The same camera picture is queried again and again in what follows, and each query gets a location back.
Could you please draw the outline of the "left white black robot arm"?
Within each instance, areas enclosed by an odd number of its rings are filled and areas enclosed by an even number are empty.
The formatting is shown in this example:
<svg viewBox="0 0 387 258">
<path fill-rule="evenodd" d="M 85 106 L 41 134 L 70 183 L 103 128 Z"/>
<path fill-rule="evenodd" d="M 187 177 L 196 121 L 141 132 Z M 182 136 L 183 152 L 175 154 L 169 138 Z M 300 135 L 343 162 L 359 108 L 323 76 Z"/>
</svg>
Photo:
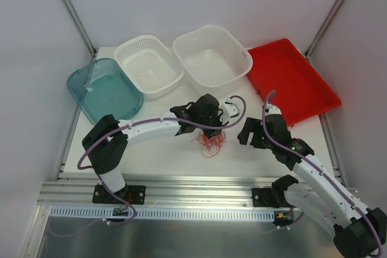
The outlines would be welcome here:
<svg viewBox="0 0 387 258">
<path fill-rule="evenodd" d="M 145 202 L 145 186 L 128 185 L 119 170 L 124 151 L 132 145 L 160 138 L 177 137 L 201 129 L 208 139 L 218 136 L 239 114 L 231 99 L 223 104 L 210 94 L 195 102 L 174 106 L 158 117 L 143 120 L 117 120 L 106 115 L 82 140 L 81 159 L 99 178 L 94 188 L 94 204 L 134 204 Z"/>
</svg>

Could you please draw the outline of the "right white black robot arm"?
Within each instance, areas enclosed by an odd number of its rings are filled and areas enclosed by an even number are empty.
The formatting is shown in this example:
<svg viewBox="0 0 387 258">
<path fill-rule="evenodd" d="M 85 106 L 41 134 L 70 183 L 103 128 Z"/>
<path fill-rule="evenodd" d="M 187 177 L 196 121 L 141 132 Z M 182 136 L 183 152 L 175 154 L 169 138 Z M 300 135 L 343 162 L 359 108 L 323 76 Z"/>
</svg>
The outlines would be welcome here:
<svg viewBox="0 0 387 258">
<path fill-rule="evenodd" d="M 272 183 L 270 207 L 287 204 L 302 210 L 332 238 L 343 257 L 382 257 L 386 243 L 386 214 L 371 208 L 325 170 L 314 150 L 294 138 L 281 114 L 247 118 L 237 139 L 240 144 L 267 149 L 297 176 Z"/>
</svg>

